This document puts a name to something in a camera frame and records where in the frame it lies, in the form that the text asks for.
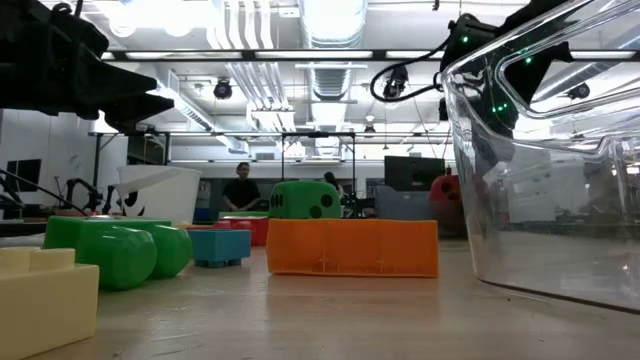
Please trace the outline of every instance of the ceiling duct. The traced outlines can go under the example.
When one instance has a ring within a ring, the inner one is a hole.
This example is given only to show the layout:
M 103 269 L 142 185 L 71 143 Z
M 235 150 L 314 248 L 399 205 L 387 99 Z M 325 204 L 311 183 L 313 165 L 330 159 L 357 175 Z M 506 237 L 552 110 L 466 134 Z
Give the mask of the ceiling duct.
M 603 47 L 606 50 L 635 50 L 640 47 L 640 26 L 617 37 Z M 616 62 L 601 62 L 589 64 L 573 64 L 557 74 L 549 77 L 541 85 L 533 97 L 533 102 L 550 99 L 558 94 L 566 93 L 585 81 L 620 65 Z
M 309 49 L 356 49 L 360 47 L 367 14 L 367 0 L 298 0 L 304 46 Z M 350 69 L 309 69 L 311 100 L 342 100 L 351 86 Z M 339 131 L 346 104 L 311 104 L 313 121 Z M 322 149 L 322 155 L 336 152 Z

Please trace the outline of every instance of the green cylinder block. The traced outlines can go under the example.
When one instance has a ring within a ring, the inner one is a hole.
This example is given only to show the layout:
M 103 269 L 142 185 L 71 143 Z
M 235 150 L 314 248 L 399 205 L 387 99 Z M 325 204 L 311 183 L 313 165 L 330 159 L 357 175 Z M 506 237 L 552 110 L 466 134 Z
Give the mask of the green cylinder block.
M 170 226 L 154 226 L 149 229 L 158 248 L 158 262 L 151 277 L 167 278 L 178 275 L 191 260 L 192 245 L 184 229 Z
M 156 267 L 158 251 L 151 234 L 120 226 L 81 239 L 76 262 L 100 267 L 100 287 L 126 290 L 142 284 Z
M 279 219 L 340 218 L 340 195 L 336 188 L 315 181 L 288 181 L 271 192 L 269 216 Z

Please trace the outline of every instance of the transparent container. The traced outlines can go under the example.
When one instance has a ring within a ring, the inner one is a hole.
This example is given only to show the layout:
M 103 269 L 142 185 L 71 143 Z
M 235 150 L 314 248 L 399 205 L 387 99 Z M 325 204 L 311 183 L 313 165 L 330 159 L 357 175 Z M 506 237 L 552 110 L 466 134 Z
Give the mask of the transparent container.
M 443 74 L 479 279 L 640 310 L 639 8 L 569 2 Z M 522 63 L 589 39 L 597 50 L 553 63 L 533 101 L 514 90 Z M 558 96 L 584 82 L 587 98 Z

